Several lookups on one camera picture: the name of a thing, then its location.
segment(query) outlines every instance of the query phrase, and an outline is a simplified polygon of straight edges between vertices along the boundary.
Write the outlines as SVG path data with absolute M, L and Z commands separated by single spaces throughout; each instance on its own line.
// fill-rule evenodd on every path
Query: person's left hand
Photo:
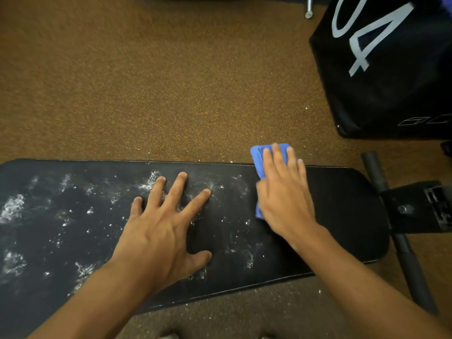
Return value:
M 191 276 L 212 258 L 209 251 L 189 254 L 186 249 L 190 221 L 210 197 L 204 189 L 181 211 L 177 206 L 184 190 L 187 174 L 181 172 L 162 204 L 166 179 L 160 176 L 149 194 L 146 209 L 143 199 L 132 203 L 130 217 L 113 256 L 107 263 L 121 273 L 127 273 L 144 293 L 157 292 Z

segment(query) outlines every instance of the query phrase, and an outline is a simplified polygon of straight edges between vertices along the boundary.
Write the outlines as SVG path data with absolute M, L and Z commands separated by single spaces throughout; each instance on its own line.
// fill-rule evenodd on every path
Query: cleaning rag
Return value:
M 287 165 L 287 148 L 289 146 L 290 146 L 289 144 L 279 144 L 279 148 L 281 149 L 282 157 L 286 165 Z M 260 179 L 263 179 L 265 177 L 265 172 L 263 170 L 263 149 L 266 147 L 270 149 L 270 152 L 273 155 L 271 145 L 256 145 L 253 146 L 250 150 L 254 165 L 256 167 L 257 175 L 259 176 Z M 259 219 L 263 219 L 262 212 L 259 208 L 259 202 L 256 205 L 256 217 Z

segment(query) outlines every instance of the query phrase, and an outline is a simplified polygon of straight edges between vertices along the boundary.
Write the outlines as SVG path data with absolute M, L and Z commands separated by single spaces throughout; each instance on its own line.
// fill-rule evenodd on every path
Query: brown floor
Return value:
M 250 162 L 289 142 L 308 164 L 380 153 L 391 186 L 452 180 L 437 141 L 340 138 L 304 6 L 262 0 L 0 0 L 0 161 L 19 157 Z M 452 324 L 452 235 L 412 236 Z M 394 250 L 375 267 L 407 293 Z M 133 318 L 122 338 L 349 338 L 316 278 Z

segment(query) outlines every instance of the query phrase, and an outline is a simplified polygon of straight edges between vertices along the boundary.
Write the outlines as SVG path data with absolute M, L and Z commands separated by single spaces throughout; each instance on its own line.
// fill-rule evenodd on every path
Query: person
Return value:
M 257 183 L 259 205 L 272 230 L 284 238 L 325 283 L 363 338 L 452 338 L 436 319 L 359 262 L 315 221 L 306 168 L 279 145 L 263 152 L 266 178 Z M 165 178 L 159 177 L 145 210 L 136 198 L 111 259 L 71 299 L 30 336 L 37 338 L 114 338 L 144 299 L 192 275 L 212 258 L 189 254 L 190 221 L 210 197 L 204 189 L 176 210 L 187 174 L 181 172 L 162 203 Z

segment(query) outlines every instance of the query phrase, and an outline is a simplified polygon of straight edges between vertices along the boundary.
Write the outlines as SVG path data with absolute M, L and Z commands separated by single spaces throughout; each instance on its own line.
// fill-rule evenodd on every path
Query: black metal plate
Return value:
M 254 165 L 21 159 L 0 167 L 0 337 L 29 334 L 111 256 L 130 203 L 158 175 L 169 190 L 189 175 L 181 205 L 204 188 L 211 199 L 191 225 L 192 253 L 210 250 L 202 271 L 145 302 L 149 311 L 312 274 L 254 216 Z M 307 168 L 319 223 L 362 262 L 389 245 L 385 212 L 373 187 L 349 168 Z

